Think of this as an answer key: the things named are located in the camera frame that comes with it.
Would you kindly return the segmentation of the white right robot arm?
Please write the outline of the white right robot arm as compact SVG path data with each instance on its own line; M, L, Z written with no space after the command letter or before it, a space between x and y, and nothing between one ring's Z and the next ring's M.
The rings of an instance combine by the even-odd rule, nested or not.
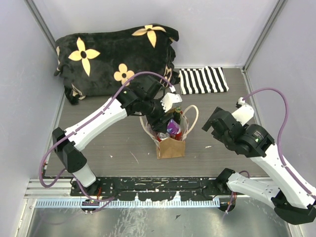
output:
M301 225L316 218L316 189L287 160L279 155L273 137L262 126L248 125L254 116L250 105L239 106L233 113L217 107L202 129L213 128L213 137L238 155L260 166L272 180L268 185L225 168L216 178L221 194L242 193L271 207L287 223Z

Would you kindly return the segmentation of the red cola can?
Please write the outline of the red cola can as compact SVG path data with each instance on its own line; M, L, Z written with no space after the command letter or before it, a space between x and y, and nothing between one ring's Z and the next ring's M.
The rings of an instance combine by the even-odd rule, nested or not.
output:
M168 133L159 132L159 133L157 134L157 140L158 140L159 142L161 142L161 141L163 141L163 140L165 140L165 139L167 139L167 138L170 138L170 135L169 135Z
M172 136L173 139L178 140L178 141L182 141L182 137L183 137L182 131Z

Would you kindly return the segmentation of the watermelon print canvas bag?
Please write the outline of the watermelon print canvas bag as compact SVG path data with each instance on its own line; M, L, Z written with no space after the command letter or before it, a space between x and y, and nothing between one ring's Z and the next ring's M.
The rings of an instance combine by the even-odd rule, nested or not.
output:
M196 117L194 122L191 126L189 126L189 121L186 117L186 112L190 109L195 109ZM199 110L196 105L188 106L184 111L181 112L181 129L182 135L180 140L176 140L172 137L168 137L160 141L158 139L158 134L153 132L150 128L146 119L139 117L141 126L143 130L149 135L149 137L153 140L156 146L156 153L157 159L164 159L164 158L179 158L185 156L185 149L186 149L186 138L190 134L190 132L195 127L195 124L199 117Z

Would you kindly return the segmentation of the purple Fanta can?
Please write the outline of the purple Fanta can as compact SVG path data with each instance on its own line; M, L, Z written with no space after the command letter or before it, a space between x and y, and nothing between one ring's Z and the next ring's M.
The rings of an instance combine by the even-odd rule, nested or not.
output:
M167 133L170 135L176 135L181 132L181 126L174 120L171 119L167 125Z

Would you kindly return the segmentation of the green glass bottle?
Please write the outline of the green glass bottle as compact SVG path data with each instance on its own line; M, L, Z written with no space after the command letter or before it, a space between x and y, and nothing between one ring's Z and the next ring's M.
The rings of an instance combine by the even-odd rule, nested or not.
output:
M173 120L178 124L180 125L181 124L181 112L182 112L182 109L181 107L176 107L175 108L175 111L173 112Z

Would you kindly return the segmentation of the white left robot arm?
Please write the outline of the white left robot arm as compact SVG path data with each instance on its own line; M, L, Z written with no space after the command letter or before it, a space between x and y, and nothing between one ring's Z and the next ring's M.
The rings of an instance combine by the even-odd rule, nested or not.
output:
M99 190L96 175L82 153L85 147L100 133L129 116L145 116L153 131L167 132L173 118L171 110L182 103L174 86L157 97L163 85L151 75L141 75L125 82L100 108L68 127L52 132L52 151L62 162L88 196Z

